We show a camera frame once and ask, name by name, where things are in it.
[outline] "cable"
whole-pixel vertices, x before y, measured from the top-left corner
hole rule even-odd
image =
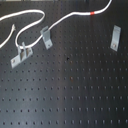
[[[94,14],[100,14],[100,13],[104,12],[105,10],[107,10],[107,8],[110,6],[111,2],[112,2],[112,0],[110,0],[108,2],[108,4],[106,5],[105,8],[103,8],[101,10],[98,10],[98,11],[94,11],[94,12],[72,12],[72,13],[69,13],[68,15],[62,17],[60,20],[58,20],[53,25],[51,25],[51,27],[49,28],[49,30],[51,30],[54,26],[56,26],[57,24],[59,24],[64,19],[66,19],[66,18],[68,18],[70,16],[73,16],[73,15],[89,16],[89,15],[94,15]],[[17,40],[18,40],[18,37],[20,36],[20,34],[22,32],[24,32],[25,30],[29,29],[30,27],[35,26],[35,25],[39,24],[40,22],[42,22],[43,19],[44,19],[44,17],[45,17],[45,13],[43,11],[41,11],[41,10],[25,10],[25,11],[21,11],[21,12],[9,14],[9,15],[6,15],[6,16],[3,16],[3,17],[0,18],[0,21],[2,21],[4,19],[10,18],[10,17],[14,17],[14,16],[18,16],[18,15],[22,15],[22,14],[26,14],[26,13],[40,13],[40,14],[43,14],[43,17],[40,20],[37,20],[37,21],[35,21],[35,22],[33,22],[33,23],[25,26],[24,28],[22,28],[18,32],[18,34],[16,35],[16,38],[15,38],[16,47],[20,46],[17,43]],[[9,37],[5,40],[6,42],[10,39],[11,35],[12,35],[12,33],[10,33]],[[36,45],[40,41],[41,38],[42,38],[42,35],[35,42],[31,43],[30,45],[25,46],[25,48],[33,47],[34,45]]]
[[[16,30],[16,29],[15,29],[15,25],[13,24],[9,36],[7,37],[7,39],[6,39],[2,44],[0,44],[0,48],[2,48],[2,47],[9,41],[9,39],[11,38],[11,36],[12,36],[12,34],[13,34],[13,32],[14,32],[15,30]]]
[[[42,18],[41,18],[40,20],[37,20],[37,21],[35,21],[35,22],[33,22],[33,23],[31,23],[31,24],[25,26],[24,28],[22,28],[22,29],[18,32],[18,34],[16,35],[16,39],[15,39],[16,47],[18,47],[17,40],[18,40],[18,37],[20,36],[20,34],[21,34],[22,32],[24,32],[25,30],[31,28],[32,26],[35,26],[35,25],[41,23],[41,22],[43,21],[44,17],[45,17],[45,13],[44,13],[43,11],[41,11],[41,10],[35,10],[35,9],[33,9],[33,10],[25,10],[25,11],[21,11],[21,12],[12,13],[12,14],[9,14],[9,15],[6,15],[6,16],[3,16],[3,17],[0,18],[0,21],[2,21],[2,20],[4,20],[4,19],[10,18],[10,17],[14,17],[14,16],[19,16],[19,15],[26,14],[26,13],[40,13],[40,14],[42,14],[43,16],[42,16]],[[37,43],[39,42],[40,39],[41,39],[41,36],[40,36],[34,43],[32,43],[32,44],[30,44],[30,45],[28,45],[28,46],[25,46],[25,47],[26,47],[26,48],[33,47],[35,44],[37,44]]]
[[[94,11],[94,12],[72,12],[69,13],[68,15],[62,17],[60,20],[58,20],[57,22],[55,22],[50,28],[49,30],[51,30],[54,26],[56,26],[57,24],[59,24],[61,21],[63,21],[64,19],[73,16],[73,15],[80,15],[80,16],[89,16],[89,15],[94,15],[94,14],[100,14],[102,12],[104,12],[111,4],[112,0],[109,1],[109,3],[107,4],[107,6],[101,10],[98,11]]]

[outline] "black surface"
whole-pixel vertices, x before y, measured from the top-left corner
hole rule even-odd
[[[43,10],[44,22],[25,31],[18,41],[30,44],[43,27],[69,12],[98,10],[107,2],[7,2],[0,4],[0,17],[24,9]],[[15,36],[40,15],[0,22],[0,42],[13,23],[17,30],[0,49],[0,128],[127,128],[127,12],[127,0],[113,0],[102,14],[66,19],[51,30],[50,50],[40,40],[34,55],[13,70]],[[114,25],[122,29],[118,52],[110,49]]]

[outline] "screw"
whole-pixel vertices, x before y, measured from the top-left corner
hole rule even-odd
[[[15,63],[15,59],[12,60],[12,63]]]

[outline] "white cable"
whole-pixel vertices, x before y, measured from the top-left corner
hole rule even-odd
[[[22,32],[24,32],[25,30],[29,29],[30,27],[35,26],[35,25],[39,24],[40,22],[42,22],[43,19],[44,19],[44,17],[45,17],[45,13],[44,13],[43,11],[41,11],[41,10],[35,10],[35,9],[33,9],[33,10],[25,10],[25,11],[21,11],[21,12],[12,13],[12,14],[9,14],[9,15],[6,15],[6,16],[3,16],[3,17],[0,18],[0,21],[2,21],[2,20],[4,20],[4,19],[10,18],[10,17],[14,17],[14,16],[19,16],[19,15],[26,14],[26,13],[40,13],[40,14],[42,14],[43,16],[42,16],[42,18],[41,18],[40,20],[37,20],[37,21],[35,21],[35,22],[33,22],[33,23],[31,23],[31,24],[25,26],[24,28],[22,28],[22,29],[18,32],[18,34],[16,35],[16,39],[15,39],[15,44],[16,44],[17,47],[18,47],[17,40],[18,40],[18,37],[20,36],[20,34],[21,34]],[[28,46],[25,46],[25,47],[26,47],[26,48],[33,47],[35,44],[37,44],[37,43],[39,42],[40,39],[41,39],[41,36],[40,36],[34,43],[32,43],[32,44],[30,44],[30,45],[28,45]]]
[[[13,34],[13,32],[14,32],[15,30],[16,30],[16,29],[15,29],[15,25],[13,24],[9,36],[7,37],[7,39],[6,39],[2,44],[0,44],[0,48],[2,48],[2,47],[9,41],[9,39],[11,38],[11,36],[12,36],[12,34]]]
[[[73,16],[73,15],[80,15],[80,16],[89,16],[89,15],[94,15],[94,14],[99,14],[99,13],[102,13],[104,12],[108,7],[109,5],[111,4],[112,0],[109,1],[109,3],[107,4],[107,6],[101,10],[98,10],[98,11],[94,11],[94,12],[72,12],[72,13],[69,13],[68,15],[62,17],[60,20],[58,20],[57,22],[55,22],[50,28],[49,30],[51,30],[54,26],[56,26],[57,24],[59,24],[62,20],[70,17],[70,16]]]
[[[72,13],[70,13],[70,14],[68,14],[68,15],[66,15],[66,16],[64,16],[64,17],[62,17],[60,20],[58,20],[57,22],[55,22],[53,25],[51,25],[51,27],[49,28],[49,30],[51,30],[54,26],[56,26],[57,24],[59,24],[59,23],[60,23],[61,21],[63,21],[64,19],[66,19],[66,18],[68,18],[68,17],[70,17],[70,16],[73,16],[73,15],[88,16],[88,15],[94,15],[94,14],[102,13],[102,12],[104,12],[104,11],[110,6],[111,2],[112,2],[112,0],[109,1],[109,3],[107,4],[107,6],[106,6],[105,8],[103,8],[103,9],[101,9],[101,10],[98,10],[98,11],[94,11],[94,12],[72,12]],[[4,20],[4,19],[10,18],[10,17],[14,17],[14,16],[18,16],[18,15],[22,15],[22,14],[26,14],[26,13],[40,13],[40,14],[43,14],[43,16],[42,16],[42,18],[41,18],[40,20],[37,20],[37,21],[35,21],[35,22],[33,22],[33,23],[31,23],[31,24],[25,26],[24,28],[22,28],[22,29],[18,32],[18,34],[16,35],[16,39],[15,39],[15,44],[16,44],[17,47],[20,46],[20,45],[18,45],[18,43],[17,43],[17,40],[18,40],[18,37],[20,36],[20,34],[21,34],[22,32],[24,32],[25,30],[29,29],[30,27],[35,26],[35,25],[39,24],[40,22],[42,22],[43,19],[44,19],[44,17],[45,17],[45,13],[44,13],[43,11],[41,11],[41,10],[35,10],[35,9],[34,9],[34,10],[25,10],[25,11],[21,11],[21,12],[17,12],[17,13],[12,13],[12,14],[9,14],[9,15],[6,15],[6,16],[3,16],[3,17],[0,18],[0,21],[2,21],[2,20]],[[11,30],[11,33],[10,33],[10,35],[8,36],[8,38],[0,45],[1,47],[2,47],[3,45],[5,45],[6,42],[10,39],[10,37],[12,36],[12,33],[13,33],[13,29]],[[26,48],[33,47],[34,45],[36,45],[36,44],[39,42],[39,40],[40,40],[41,38],[42,38],[42,35],[41,35],[35,42],[33,42],[33,43],[31,43],[30,45],[25,46],[25,47],[26,47]]]

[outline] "mounting bracket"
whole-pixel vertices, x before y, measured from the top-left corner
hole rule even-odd
[[[118,50],[120,33],[121,33],[121,28],[115,25],[112,34],[112,42],[110,45],[110,48],[113,49],[114,51]]]
[[[40,31],[45,47],[46,49],[49,49],[53,46],[52,41],[50,39],[50,30],[48,29],[48,26],[44,27],[41,31]]]
[[[21,51],[20,46],[18,46],[18,55],[11,59],[12,68],[15,68],[33,54],[32,48],[25,48],[24,42],[22,43],[22,46],[24,48],[23,51]]]

